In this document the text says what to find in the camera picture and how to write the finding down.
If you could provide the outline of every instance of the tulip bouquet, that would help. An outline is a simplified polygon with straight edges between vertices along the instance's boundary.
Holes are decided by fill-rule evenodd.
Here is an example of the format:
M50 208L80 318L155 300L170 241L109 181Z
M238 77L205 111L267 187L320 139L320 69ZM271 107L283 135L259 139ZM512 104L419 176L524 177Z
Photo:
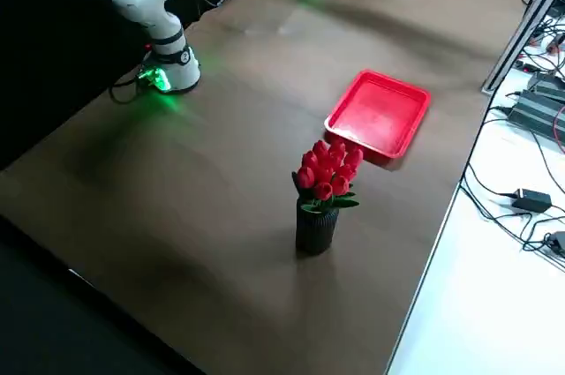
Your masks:
M363 161L363 152L354 148L349 153L340 139L328 147L317 141L311 151L302 156L302 166L292 172L300 207L310 214L324 214L333 209L358 206L352 199L351 179Z

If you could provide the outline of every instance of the white table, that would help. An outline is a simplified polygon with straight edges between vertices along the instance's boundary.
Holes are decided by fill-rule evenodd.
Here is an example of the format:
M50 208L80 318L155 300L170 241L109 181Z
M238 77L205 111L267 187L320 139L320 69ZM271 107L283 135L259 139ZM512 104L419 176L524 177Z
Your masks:
M512 70L493 98L525 88L530 75ZM489 112L488 119L501 117ZM540 138L547 162L565 185L565 155ZM485 125L471 165L489 188L518 187L547 192L565 208L565 195L546 173L531 134L507 122ZM510 213L499 198L482 189L466 169L470 187L489 211ZM559 210L549 210L560 216ZM522 218L502 219L519 232ZM564 230L559 221L537 230ZM388 367L390 375L564 374L565 273L487 221L462 191L454 194Z

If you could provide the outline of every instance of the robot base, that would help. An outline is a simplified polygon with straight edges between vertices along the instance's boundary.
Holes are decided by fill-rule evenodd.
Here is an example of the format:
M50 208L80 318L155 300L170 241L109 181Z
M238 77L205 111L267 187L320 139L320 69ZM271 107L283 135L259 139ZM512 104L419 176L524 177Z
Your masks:
M147 53L139 71L139 79L150 74L151 83L163 94L182 94L192 90L200 79L200 64L192 48L188 48L190 58L186 64L164 64Z

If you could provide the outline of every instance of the red wire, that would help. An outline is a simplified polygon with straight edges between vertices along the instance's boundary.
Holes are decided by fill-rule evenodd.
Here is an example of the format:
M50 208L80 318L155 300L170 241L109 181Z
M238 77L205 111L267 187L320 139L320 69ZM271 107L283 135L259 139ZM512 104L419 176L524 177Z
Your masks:
M565 147L563 146L563 144L561 143L561 140L559 139L559 136L557 135L557 121L559 120L559 115L560 115L561 113L563 113L563 111L565 111L565 106L563 106L561 109L559 109L559 112L557 112L557 115L555 115L555 119L554 119L554 137L555 137L555 141L557 142L557 146L559 146L559 148L561 149L561 151L565 153Z

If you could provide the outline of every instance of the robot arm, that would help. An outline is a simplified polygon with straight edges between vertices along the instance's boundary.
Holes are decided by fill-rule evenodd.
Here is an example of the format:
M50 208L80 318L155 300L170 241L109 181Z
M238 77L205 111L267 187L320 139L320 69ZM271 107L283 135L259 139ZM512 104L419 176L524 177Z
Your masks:
M142 25L151 39L138 78L152 78L163 93L192 88L200 78L198 61L185 39L177 16L165 10L167 0L112 0L117 11L131 22Z

